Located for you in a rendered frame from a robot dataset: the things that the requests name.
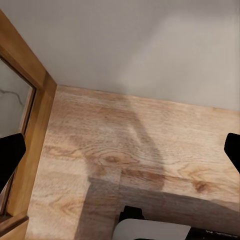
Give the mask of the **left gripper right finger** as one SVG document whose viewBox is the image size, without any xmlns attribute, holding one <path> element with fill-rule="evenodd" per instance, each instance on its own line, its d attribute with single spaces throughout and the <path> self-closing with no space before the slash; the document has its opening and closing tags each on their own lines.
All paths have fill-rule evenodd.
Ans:
<svg viewBox="0 0 240 240">
<path fill-rule="evenodd" d="M 228 133 L 224 151 L 240 173 L 240 135 Z"/>
</svg>

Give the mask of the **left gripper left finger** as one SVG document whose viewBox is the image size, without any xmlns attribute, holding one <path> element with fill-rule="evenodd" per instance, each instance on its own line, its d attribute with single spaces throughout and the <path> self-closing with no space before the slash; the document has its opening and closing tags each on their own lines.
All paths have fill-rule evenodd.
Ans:
<svg viewBox="0 0 240 240">
<path fill-rule="evenodd" d="M 0 193 L 26 153 L 22 133 L 0 138 Z"/>
</svg>

